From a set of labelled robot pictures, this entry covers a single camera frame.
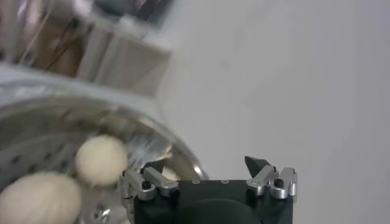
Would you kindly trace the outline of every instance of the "metal bracket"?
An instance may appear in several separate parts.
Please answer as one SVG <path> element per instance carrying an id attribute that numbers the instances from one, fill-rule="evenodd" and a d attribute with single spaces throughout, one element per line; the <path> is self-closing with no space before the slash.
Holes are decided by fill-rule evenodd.
<path id="1" fill-rule="evenodd" d="M 279 177 L 271 181 L 271 195 L 277 199 L 285 199 L 289 195 L 296 196 L 298 191 L 297 173 L 293 168 L 283 168 Z"/>
<path id="2" fill-rule="evenodd" d="M 277 178 L 277 176 L 278 172 L 276 168 L 266 165 L 255 177 L 247 180 L 246 184 L 248 185 L 249 189 L 255 192 L 256 196 L 261 196 L 264 194 L 266 185 L 273 179 Z"/>
<path id="3" fill-rule="evenodd" d="M 245 156 L 244 159 L 245 165 L 252 178 L 254 178 L 264 168 L 264 166 L 271 166 L 271 164 L 265 159 L 256 159 L 250 156 Z"/>
<path id="4" fill-rule="evenodd" d="M 155 197 L 156 187 L 149 181 L 146 181 L 141 174 L 127 170 L 124 172 L 124 181 L 121 180 L 121 183 L 128 182 L 130 187 L 134 188 L 138 198 L 142 201 L 148 201 Z M 123 196 L 128 195 L 129 193 L 124 191 Z"/>
<path id="5" fill-rule="evenodd" d="M 127 217 L 130 219 L 133 216 L 133 195 L 130 190 L 129 183 L 126 181 L 124 176 L 119 177 L 119 193 L 121 196 L 121 203 L 126 209 Z"/>
<path id="6" fill-rule="evenodd" d="M 147 167 L 143 170 L 143 177 L 146 180 L 156 185 L 162 196 L 170 197 L 171 194 L 178 189 L 179 183 L 174 180 L 170 180 L 162 175 L 159 171 L 153 167 Z"/>

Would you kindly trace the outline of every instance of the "steamer basket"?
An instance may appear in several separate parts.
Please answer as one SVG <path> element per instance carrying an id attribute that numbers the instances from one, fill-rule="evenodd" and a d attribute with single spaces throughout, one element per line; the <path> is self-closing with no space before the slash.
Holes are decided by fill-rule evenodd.
<path id="1" fill-rule="evenodd" d="M 207 179 L 195 156 L 168 129 L 129 107 L 66 94 L 22 98 L 0 104 L 0 192 L 20 177 L 39 171 L 77 179 L 76 152 L 96 135 L 116 136 L 125 142 L 133 170 L 166 159 L 166 167 L 182 180 Z M 92 189 L 79 183 L 83 211 L 77 223 L 126 223 L 116 185 Z"/>

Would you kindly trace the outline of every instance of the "black screw head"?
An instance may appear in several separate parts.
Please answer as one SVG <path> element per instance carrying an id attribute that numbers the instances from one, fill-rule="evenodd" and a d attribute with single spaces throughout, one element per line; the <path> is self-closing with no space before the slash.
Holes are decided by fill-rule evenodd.
<path id="1" fill-rule="evenodd" d="M 144 181 L 142 182 L 142 189 L 146 190 L 146 189 L 150 189 L 152 187 L 152 183 L 150 181 Z"/>
<path id="2" fill-rule="evenodd" d="M 20 160 L 21 158 L 22 158 L 21 155 L 17 155 L 17 156 L 15 156 L 15 157 L 11 160 L 11 163 L 12 163 L 12 164 L 16 164 L 16 163 L 19 162 L 19 160 Z"/>
<path id="3" fill-rule="evenodd" d="M 285 185 L 285 182 L 282 179 L 277 178 L 274 180 L 275 187 L 283 187 L 284 185 Z"/>

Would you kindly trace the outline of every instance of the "black cable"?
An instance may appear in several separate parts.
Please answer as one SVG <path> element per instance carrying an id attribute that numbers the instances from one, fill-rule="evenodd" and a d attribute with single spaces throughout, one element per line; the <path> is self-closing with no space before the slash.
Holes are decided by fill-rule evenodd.
<path id="1" fill-rule="evenodd" d="M 45 71 L 49 70 L 51 68 L 51 66 L 53 66 L 61 57 L 63 54 L 65 54 L 65 52 L 67 50 L 69 50 L 73 45 L 75 45 L 77 42 L 79 41 L 78 38 L 76 38 L 74 41 L 72 41 L 69 45 L 67 45 L 66 47 L 63 48 L 63 50 L 61 51 L 61 53 L 58 54 L 58 56 L 56 56 L 53 61 L 51 61 L 47 67 L 44 69 Z"/>
<path id="2" fill-rule="evenodd" d="M 72 28 L 73 24 L 77 24 L 77 20 L 75 18 L 71 19 L 71 21 L 69 21 L 67 23 L 65 29 L 63 30 L 63 32 L 61 34 L 60 41 L 58 42 L 58 44 L 56 45 L 56 47 L 54 49 L 54 52 L 57 52 L 60 49 L 62 41 L 65 39 L 66 33 L 68 33 L 70 28 Z"/>

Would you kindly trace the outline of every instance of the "dough ball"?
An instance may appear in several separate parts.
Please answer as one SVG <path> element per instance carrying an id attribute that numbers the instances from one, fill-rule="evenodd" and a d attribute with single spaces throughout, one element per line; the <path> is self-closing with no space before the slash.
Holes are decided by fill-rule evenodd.
<path id="1" fill-rule="evenodd" d="M 127 154 L 124 144 L 107 135 L 87 140 L 76 155 L 77 173 L 92 186 L 116 183 L 126 168 Z"/>
<path id="2" fill-rule="evenodd" d="M 162 173 L 166 178 L 170 180 L 180 180 L 180 177 L 177 176 L 176 172 L 173 171 L 170 168 L 164 167 L 163 173 Z"/>
<path id="3" fill-rule="evenodd" d="M 81 210 L 77 183 L 57 173 L 22 177 L 0 195 L 1 224 L 73 224 Z"/>

